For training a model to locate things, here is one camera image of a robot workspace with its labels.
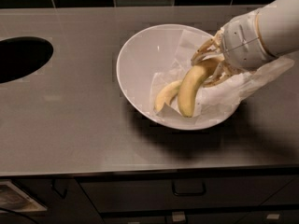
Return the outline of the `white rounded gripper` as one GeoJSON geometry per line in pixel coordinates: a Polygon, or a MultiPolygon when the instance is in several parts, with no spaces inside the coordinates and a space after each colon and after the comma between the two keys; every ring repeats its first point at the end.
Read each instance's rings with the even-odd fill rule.
{"type": "Polygon", "coordinates": [[[204,82],[204,88],[223,83],[240,74],[240,69],[255,70],[275,59],[263,44],[258,15],[259,11],[254,10],[234,17],[193,54],[191,65],[220,63],[204,82]]]}

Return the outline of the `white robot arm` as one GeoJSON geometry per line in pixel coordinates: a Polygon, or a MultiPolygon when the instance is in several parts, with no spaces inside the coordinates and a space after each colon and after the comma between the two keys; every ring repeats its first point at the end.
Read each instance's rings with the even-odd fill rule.
{"type": "Polygon", "coordinates": [[[267,80],[286,71],[279,58],[298,49],[299,0],[276,0],[224,24],[193,54],[192,64],[218,62],[202,82],[207,87],[241,73],[267,80]]]}

